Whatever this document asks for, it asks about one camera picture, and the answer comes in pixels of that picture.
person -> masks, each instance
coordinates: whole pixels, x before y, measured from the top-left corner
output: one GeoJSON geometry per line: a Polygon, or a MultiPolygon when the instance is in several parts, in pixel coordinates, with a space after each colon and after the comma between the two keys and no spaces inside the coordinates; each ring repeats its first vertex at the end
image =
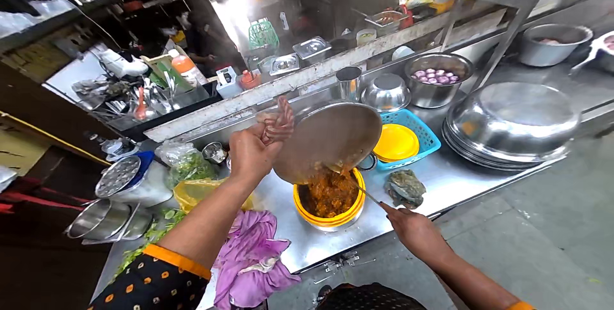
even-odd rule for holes
{"type": "MultiPolygon", "coordinates": [[[[211,277],[218,251],[236,212],[272,169],[283,142],[265,146],[263,123],[230,138],[232,171],[157,244],[150,244],[91,303],[100,309],[195,309],[211,277]]],[[[380,203],[407,249],[430,267],[473,310],[525,310],[532,306],[460,258],[425,216],[380,203]]],[[[323,295],[318,310],[425,309],[415,299],[379,283],[342,284],[323,295]]]]}

orange bottle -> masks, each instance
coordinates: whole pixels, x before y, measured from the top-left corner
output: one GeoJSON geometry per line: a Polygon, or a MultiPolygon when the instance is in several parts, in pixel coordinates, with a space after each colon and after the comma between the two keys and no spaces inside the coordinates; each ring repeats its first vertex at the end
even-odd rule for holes
{"type": "Polygon", "coordinates": [[[168,55],[173,58],[171,61],[173,68],[181,74],[190,86],[197,87],[207,83],[203,73],[198,70],[196,64],[188,56],[180,55],[179,51],[175,49],[168,50],[168,55]]]}

masala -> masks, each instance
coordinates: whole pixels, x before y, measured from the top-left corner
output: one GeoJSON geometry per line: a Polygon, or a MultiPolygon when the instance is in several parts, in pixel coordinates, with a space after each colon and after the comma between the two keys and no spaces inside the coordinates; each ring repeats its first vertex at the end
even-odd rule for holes
{"type": "Polygon", "coordinates": [[[338,174],[326,167],[320,169],[307,184],[311,196],[305,209],[320,218],[332,218],[349,211],[358,197],[350,177],[347,171],[338,174]]]}

green plastic basket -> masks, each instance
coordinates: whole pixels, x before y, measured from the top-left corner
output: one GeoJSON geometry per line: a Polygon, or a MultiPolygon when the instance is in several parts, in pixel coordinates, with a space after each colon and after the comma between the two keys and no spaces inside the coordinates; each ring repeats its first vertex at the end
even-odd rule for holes
{"type": "Polygon", "coordinates": [[[270,21],[262,21],[252,24],[249,27],[249,48],[255,49],[271,45],[273,48],[279,47],[279,38],[270,21]]]}

yellow plate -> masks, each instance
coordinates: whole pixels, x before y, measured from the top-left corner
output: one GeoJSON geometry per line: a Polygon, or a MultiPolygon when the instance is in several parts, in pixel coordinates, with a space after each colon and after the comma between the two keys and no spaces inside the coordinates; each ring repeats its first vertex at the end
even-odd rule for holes
{"type": "Polygon", "coordinates": [[[381,161],[399,161],[418,154],[420,142],[410,128],[402,125],[382,126],[382,134],[373,152],[381,161]]]}

